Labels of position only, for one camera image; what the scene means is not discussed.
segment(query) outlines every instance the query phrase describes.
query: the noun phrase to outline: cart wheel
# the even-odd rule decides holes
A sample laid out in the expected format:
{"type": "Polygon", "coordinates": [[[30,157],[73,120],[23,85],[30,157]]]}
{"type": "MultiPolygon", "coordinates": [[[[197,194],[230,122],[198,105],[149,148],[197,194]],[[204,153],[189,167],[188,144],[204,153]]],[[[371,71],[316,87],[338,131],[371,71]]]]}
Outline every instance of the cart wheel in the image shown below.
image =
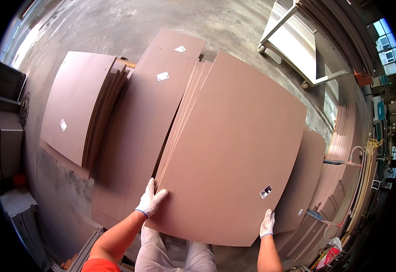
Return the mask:
{"type": "Polygon", "coordinates": [[[308,84],[308,82],[306,81],[306,80],[304,80],[304,82],[301,84],[301,87],[303,88],[303,89],[306,89],[306,88],[308,88],[310,86],[310,84],[308,84]]]}
{"type": "Polygon", "coordinates": [[[257,52],[259,52],[260,54],[263,54],[266,50],[266,47],[264,45],[259,45],[257,47],[257,52]]]}

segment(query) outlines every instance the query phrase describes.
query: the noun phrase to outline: white work glove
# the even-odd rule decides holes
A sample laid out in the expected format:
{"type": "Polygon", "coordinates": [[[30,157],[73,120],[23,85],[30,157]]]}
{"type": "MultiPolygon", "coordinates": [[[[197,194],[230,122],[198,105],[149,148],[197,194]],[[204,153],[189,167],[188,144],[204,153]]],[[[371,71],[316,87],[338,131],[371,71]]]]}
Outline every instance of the white work glove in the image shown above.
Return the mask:
{"type": "Polygon", "coordinates": [[[272,209],[266,211],[265,219],[260,226],[260,239],[268,234],[274,234],[275,212],[272,209]]]}
{"type": "Polygon", "coordinates": [[[167,195],[168,191],[166,189],[163,189],[154,195],[154,178],[151,178],[146,187],[145,193],[140,198],[140,203],[136,207],[136,210],[143,212],[143,214],[146,215],[146,218],[149,218],[157,211],[160,202],[162,202],[167,195]]]}

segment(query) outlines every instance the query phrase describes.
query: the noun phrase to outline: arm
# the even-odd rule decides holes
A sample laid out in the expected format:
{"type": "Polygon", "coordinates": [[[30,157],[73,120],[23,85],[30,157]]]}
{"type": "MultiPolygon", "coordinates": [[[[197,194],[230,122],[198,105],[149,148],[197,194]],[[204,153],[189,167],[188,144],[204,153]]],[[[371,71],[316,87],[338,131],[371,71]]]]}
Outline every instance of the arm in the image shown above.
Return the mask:
{"type": "Polygon", "coordinates": [[[275,213],[269,209],[260,227],[260,251],[258,253],[258,272],[282,272],[281,261],[274,243],[273,227],[275,213]]]}
{"type": "Polygon", "coordinates": [[[167,194],[166,190],[161,190],[154,195],[154,179],[150,179],[136,210],[98,238],[92,246],[89,259],[101,258],[113,263],[118,262],[133,242],[145,220],[157,211],[160,202],[167,194]]]}

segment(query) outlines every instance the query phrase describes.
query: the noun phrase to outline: light gray pants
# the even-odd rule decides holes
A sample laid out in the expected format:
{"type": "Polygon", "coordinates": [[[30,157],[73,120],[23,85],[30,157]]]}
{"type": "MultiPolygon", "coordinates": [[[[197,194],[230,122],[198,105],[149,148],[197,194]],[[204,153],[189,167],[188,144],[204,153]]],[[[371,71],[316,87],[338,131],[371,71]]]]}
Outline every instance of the light gray pants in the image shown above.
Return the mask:
{"type": "Polygon", "coordinates": [[[137,255],[135,272],[216,272],[214,255],[209,244],[188,241],[189,252],[185,267],[176,268],[157,231],[142,227],[140,240],[142,247],[137,255]]]}

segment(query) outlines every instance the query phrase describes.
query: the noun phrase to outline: white label sticker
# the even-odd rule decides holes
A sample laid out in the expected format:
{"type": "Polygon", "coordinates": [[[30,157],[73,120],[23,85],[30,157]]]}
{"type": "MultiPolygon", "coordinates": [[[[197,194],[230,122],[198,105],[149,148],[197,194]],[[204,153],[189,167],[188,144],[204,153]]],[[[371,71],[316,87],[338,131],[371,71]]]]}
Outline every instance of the white label sticker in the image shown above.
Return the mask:
{"type": "Polygon", "coordinates": [[[158,81],[164,80],[164,79],[168,79],[168,78],[169,78],[168,72],[159,73],[159,74],[157,75],[157,80],[158,80],[158,81]]]}
{"type": "Polygon", "coordinates": [[[67,127],[67,125],[66,125],[66,123],[64,122],[63,119],[60,121],[60,126],[62,127],[62,130],[63,130],[63,131],[64,131],[64,130],[66,129],[66,127],[67,127]]]}
{"type": "Polygon", "coordinates": [[[178,51],[178,52],[184,52],[184,51],[186,51],[186,49],[184,48],[184,46],[180,46],[179,48],[175,48],[174,49],[175,51],[178,51]]]}
{"type": "Polygon", "coordinates": [[[271,192],[272,192],[272,188],[270,185],[268,185],[263,191],[260,192],[260,196],[262,199],[264,199],[271,192]]]}

